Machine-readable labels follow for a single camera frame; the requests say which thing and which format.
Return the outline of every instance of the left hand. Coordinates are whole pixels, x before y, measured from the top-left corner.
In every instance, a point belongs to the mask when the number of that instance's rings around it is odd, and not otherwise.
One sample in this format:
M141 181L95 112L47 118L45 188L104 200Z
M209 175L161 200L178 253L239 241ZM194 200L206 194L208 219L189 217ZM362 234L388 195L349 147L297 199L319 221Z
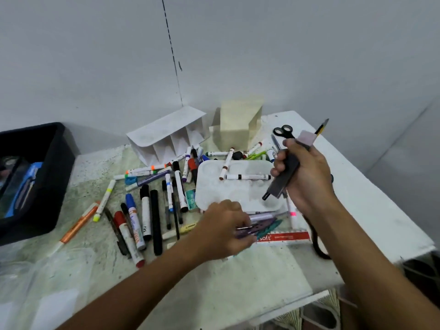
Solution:
M253 235L241 239L235 237L235 228L250 225L249 215L242 211L240 203L223 200L208 207L184 241L199 264L222 259L236 255L256 242Z

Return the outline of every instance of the yellow highlighter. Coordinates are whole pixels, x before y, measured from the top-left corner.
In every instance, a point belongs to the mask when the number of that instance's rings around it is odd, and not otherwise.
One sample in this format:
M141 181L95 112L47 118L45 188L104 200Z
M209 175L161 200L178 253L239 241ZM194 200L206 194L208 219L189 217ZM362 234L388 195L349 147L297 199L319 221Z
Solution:
M179 233L185 234L185 233L190 232L191 230L193 230L193 228L195 227L196 224L197 223L191 223L191 224L187 224L185 226L180 227ZM168 240L169 238L172 238L174 236L176 236L176 230L168 231L168 232L162 234L162 240Z

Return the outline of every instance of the black scissors handle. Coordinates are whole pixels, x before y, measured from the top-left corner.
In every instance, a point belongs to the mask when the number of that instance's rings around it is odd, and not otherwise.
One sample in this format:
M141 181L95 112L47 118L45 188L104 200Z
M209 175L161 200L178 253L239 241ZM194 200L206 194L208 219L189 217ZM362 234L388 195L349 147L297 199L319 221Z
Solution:
M295 137L292 134L294 129L290 125L283 125L282 127L275 127L273 130L273 134L277 136L282 136L286 139L294 139Z

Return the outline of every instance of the white paint palette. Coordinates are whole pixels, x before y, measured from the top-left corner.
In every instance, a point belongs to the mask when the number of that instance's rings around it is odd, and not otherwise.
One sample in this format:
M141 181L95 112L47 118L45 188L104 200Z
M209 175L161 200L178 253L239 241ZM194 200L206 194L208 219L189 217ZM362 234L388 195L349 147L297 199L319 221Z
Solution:
M263 200L262 196L272 183L270 180L219 180L223 160L204 161L198 167L195 202L206 211L213 202L225 199L238 201L245 212L277 211L281 208L283 198L269 197ZM243 175L270 175L272 163L263 160L231 161L228 173Z

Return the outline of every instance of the pencil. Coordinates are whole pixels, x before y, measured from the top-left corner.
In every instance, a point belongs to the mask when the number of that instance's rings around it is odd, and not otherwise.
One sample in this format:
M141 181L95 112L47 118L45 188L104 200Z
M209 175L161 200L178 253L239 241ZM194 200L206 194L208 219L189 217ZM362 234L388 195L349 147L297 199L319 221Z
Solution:
M324 131L324 128L326 127L327 123L329 122L329 119L327 118L322 124L321 126L318 127L318 129L316 130L315 134L316 135L320 135L322 133L322 131Z

